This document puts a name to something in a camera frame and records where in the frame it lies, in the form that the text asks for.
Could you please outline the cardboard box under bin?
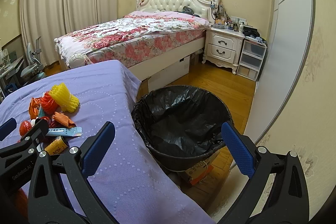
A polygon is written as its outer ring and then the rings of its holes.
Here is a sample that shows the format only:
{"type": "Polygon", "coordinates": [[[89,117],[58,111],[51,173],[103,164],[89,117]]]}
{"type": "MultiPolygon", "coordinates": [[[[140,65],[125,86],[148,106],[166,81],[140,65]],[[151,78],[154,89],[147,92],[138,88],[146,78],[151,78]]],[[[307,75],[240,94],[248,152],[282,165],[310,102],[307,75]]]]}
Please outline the cardboard box under bin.
{"type": "Polygon", "coordinates": [[[195,186],[200,180],[205,178],[212,170],[213,161],[217,158],[216,152],[206,160],[200,161],[191,168],[180,173],[181,178],[191,186],[195,186]]]}

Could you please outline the white nightstand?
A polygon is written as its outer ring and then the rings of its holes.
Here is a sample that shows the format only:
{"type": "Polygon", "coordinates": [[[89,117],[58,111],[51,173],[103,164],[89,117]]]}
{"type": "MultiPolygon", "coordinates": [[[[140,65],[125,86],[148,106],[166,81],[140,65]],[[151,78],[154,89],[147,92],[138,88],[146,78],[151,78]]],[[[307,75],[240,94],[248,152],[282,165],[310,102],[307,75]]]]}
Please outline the white nightstand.
{"type": "Polygon", "coordinates": [[[202,63],[209,61],[220,68],[231,68],[235,75],[244,39],[240,32],[208,27],[202,63]]]}

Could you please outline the white sliding wardrobe door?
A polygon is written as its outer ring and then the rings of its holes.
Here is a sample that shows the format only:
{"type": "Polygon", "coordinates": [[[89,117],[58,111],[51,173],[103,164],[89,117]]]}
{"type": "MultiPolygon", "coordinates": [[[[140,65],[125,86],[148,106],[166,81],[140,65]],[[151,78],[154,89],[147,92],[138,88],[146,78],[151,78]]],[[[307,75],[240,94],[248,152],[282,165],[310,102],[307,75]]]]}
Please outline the white sliding wardrobe door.
{"type": "Polygon", "coordinates": [[[274,0],[269,50],[244,131],[254,143],[272,127],[295,89],[310,47],[314,16],[315,0],[274,0]]]}

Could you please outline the orange wrapper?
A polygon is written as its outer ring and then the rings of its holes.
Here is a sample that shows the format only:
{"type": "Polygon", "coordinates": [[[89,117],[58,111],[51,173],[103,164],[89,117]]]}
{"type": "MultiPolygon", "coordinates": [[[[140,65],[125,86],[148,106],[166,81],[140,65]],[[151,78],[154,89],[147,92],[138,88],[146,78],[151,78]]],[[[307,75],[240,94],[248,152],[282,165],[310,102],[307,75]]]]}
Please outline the orange wrapper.
{"type": "Polygon", "coordinates": [[[64,113],[55,112],[52,116],[51,127],[52,128],[73,128],[73,127],[76,127],[76,124],[64,113]]]}

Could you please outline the orange plastic bag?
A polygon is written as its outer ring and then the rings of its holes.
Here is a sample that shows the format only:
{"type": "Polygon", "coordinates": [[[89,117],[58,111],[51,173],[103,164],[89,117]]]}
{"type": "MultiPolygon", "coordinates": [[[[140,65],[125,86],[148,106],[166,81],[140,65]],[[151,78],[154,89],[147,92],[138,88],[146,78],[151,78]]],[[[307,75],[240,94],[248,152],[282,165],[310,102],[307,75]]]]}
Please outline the orange plastic bag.
{"type": "Polygon", "coordinates": [[[41,97],[39,98],[31,98],[29,104],[29,116],[30,119],[36,119],[39,114],[39,109],[41,107],[41,97]]]}

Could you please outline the plastic drawer unit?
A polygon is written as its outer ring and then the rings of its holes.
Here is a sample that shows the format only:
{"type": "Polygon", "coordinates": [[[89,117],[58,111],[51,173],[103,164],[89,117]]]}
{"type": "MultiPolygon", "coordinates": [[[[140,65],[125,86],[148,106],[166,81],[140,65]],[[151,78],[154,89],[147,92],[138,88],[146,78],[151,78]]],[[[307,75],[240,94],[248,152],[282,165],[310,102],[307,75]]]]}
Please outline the plastic drawer unit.
{"type": "Polygon", "coordinates": [[[248,36],[243,40],[237,75],[257,81],[264,62],[267,45],[248,36]]]}

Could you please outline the white under-bed box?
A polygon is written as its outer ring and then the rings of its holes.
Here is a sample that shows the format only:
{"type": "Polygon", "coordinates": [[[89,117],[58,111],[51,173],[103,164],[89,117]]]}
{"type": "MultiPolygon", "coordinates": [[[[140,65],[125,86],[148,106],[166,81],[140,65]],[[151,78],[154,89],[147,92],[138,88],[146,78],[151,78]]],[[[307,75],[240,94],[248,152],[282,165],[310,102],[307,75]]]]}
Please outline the white under-bed box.
{"type": "Polygon", "coordinates": [[[151,92],[153,90],[163,88],[177,79],[187,75],[189,73],[189,66],[190,56],[187,56],[167,68],[162,69],[155,75],[152,75],[147,81],[149,91],[151,92]]]}

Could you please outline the floral bed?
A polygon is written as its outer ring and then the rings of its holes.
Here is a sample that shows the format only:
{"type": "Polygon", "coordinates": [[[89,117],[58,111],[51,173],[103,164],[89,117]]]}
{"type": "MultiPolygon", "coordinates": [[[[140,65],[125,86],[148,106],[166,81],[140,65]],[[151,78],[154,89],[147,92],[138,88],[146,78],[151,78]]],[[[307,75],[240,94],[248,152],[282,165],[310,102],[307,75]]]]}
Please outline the floral bed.
{"type": "Polygon", "coordinates": [[[182,12],[134,11],[56,38],[55,48],[69,69],[118,60],[145,80],[201,50],[209,25],[182,12]]]}

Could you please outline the yellow foam fruit net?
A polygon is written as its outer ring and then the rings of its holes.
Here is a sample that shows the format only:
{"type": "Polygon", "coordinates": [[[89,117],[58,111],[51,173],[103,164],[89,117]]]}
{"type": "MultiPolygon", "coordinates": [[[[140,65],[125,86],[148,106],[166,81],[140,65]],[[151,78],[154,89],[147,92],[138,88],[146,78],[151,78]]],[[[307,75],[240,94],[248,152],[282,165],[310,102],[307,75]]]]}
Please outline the yellow foam fruit net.
{"type": "Polygon", "coordinates": [[[49,95],[63,112],[73,113],[80,105],[79,99],[69,91],[65,83],[54,85],[49,91],[49,95]]]}

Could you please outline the white tufted headboard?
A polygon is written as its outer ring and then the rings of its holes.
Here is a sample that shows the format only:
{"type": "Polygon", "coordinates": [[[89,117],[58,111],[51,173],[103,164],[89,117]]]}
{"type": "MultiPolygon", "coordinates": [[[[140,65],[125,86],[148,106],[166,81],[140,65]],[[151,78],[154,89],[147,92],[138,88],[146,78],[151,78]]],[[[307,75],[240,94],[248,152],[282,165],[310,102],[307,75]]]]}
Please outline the white tufted headboard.
{"type": "Polygon", "coordinates": [[[214,10],[221,0],[136,0],[136,10],[179,11],[190,8],[201,18],[214,20],[214,10]]]}

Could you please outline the light blue tube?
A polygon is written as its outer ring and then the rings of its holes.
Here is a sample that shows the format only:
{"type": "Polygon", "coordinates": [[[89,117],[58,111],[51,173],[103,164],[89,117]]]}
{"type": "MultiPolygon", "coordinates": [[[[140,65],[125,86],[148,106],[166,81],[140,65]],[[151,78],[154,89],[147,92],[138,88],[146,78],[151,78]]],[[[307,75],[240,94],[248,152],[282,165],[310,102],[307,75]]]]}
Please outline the light blue tube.
{"type": "Polygon", "coordinates": [[[73,128],[50,128],[47,136],[64,136],[68,138],[74,138],[82,136],[82,128],[81,127],[73,127],[73,128]]]}

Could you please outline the black lined trash bin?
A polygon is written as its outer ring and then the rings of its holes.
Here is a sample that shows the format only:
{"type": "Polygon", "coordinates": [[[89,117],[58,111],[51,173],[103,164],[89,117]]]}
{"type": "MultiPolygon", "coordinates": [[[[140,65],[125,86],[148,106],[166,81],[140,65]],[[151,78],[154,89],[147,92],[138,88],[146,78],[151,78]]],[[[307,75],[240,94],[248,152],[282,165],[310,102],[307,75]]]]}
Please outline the black lined trash bin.
{"type": "Polygon", "coordinates": [[[187,85],[153,90],[132,112],[137,132],[156,161],[183,172],[225,147],[222,124],[233,121],[215,94],[187,85]]]}

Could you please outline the red foam fruit net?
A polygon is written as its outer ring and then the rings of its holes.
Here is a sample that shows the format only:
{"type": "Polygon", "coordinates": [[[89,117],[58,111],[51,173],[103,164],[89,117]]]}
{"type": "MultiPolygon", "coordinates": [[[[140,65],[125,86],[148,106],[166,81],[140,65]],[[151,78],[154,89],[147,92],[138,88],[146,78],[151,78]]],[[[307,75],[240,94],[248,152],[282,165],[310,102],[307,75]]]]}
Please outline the red foam fruit net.
{"type": "Polygon", "coordinates": [[[59,105],[50,96],[49,92],[45,92],[45,94],[41,98],[41,107],[46,114],[53,115],[59,108],[59,105]]]}

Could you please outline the red round wrapper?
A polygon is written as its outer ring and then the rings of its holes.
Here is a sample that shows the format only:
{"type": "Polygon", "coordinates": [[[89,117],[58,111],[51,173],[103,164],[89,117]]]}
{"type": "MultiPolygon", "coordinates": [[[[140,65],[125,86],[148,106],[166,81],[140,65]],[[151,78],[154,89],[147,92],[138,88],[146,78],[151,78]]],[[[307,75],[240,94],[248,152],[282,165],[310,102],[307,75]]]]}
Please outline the red round wrapper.
{"type": "Polygon", "coordinates": [[[24,136],[30,131],[30,129],[32,129],[30,121],[23,121],[19,127],[19,134],[24,136]]]}

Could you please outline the grey desk chair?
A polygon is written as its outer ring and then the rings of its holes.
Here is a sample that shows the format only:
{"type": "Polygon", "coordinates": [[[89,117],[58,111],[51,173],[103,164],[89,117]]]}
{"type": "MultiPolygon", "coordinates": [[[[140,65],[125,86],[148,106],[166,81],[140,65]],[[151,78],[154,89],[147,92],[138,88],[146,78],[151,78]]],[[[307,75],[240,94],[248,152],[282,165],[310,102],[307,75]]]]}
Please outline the grey desk chair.
{"type": "Polygon", "coordinates": [[[35,50],[33,50],[31,43],[27,44],[29,65],[21,71],[21,78],[25,81],[24,86],[46,78],[46,74],[43,71],[44,65],[41,62],[42,49],[40,48],[40,39],[41,37],[39,36],[35,40],[35,50]]]}

